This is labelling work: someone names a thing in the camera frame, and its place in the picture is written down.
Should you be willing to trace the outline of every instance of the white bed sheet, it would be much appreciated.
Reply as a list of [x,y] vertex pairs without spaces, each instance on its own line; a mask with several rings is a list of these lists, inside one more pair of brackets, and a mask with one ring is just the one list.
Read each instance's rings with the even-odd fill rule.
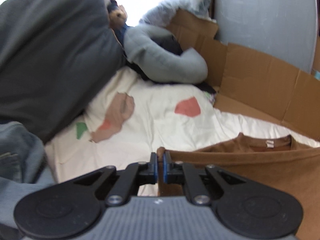
[[[135,109],[122,130],[108,140],[94,143],[90,132],[103,122],[117,92],[134,98]],[[175,114],[178,102],[195,97],[201,109],[196,117]],[[77,123],[88,130],[76,137]],[[69,127],[45,146],[48,161],[58,182],[63,182],[106,165],[124,169],[133,162],[148,161],[160,146],[193,151],[235,138],[240,132],[255,138],[279,138],[291,134],[312,147],[320,143],[285,127],[258,119],[224,113],[212,107],[202,91],[192,85],[155,85],[144,82],[130,68],[117,72]],[[139,195],[157,195],[157,186],[141,186]]]

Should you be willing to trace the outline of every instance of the brown sweater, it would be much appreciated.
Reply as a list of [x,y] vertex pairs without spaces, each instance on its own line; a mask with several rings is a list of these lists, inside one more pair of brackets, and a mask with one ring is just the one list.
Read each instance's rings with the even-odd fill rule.
[[[157,150],[162,161],[163,147]],[[244,136],[218,143],[195,152],[169,151],[172,161],[193,163],[197,168],[215,164],[228,171],[274,187],[297,198],[304,218],[297,237],[320,239],[320,148],[298,143],[291,135],[278,139]],[[182,195],[181,186],[166,185],[159,165],[161,196]]]

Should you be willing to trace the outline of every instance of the metal bolt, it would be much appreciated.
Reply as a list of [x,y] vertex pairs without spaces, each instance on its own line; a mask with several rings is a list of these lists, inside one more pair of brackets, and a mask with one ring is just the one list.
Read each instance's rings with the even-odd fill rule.
[[123,198],[119,195],[111,195],[108,197],[108,203],[111,205],[117,205],[122,202]]
[[199,205],[205,205],[210,202],[210,198],[206,195],[198,195],[193,199]]

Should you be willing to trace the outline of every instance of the red patch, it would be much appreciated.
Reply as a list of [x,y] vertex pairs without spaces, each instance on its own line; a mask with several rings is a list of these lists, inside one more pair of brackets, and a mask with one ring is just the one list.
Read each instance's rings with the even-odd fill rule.
[[183,114],[189,117],[195,117],[201,114],[201,109],[197,99],[195,97],[192,97],[190,99],[180,101],[177,104],[174,112],[175,114]]
[[100,127],[98,128],[98,130],[108,130],[111,127],[111,122],[108,119],[105,119],[103,124],[100,125]]

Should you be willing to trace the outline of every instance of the gray plastic panel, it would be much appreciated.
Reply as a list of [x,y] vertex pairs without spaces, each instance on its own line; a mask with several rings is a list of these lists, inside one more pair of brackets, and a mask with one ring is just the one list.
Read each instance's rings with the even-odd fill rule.
[[133,197],[125,206],[107,209],[94,229],[76,239],[249,240],[225,228],[210,208],[194,206],[185,197]]
[[310,73],[316,0],[215,0],[214,17],[218,40],[265,52]]

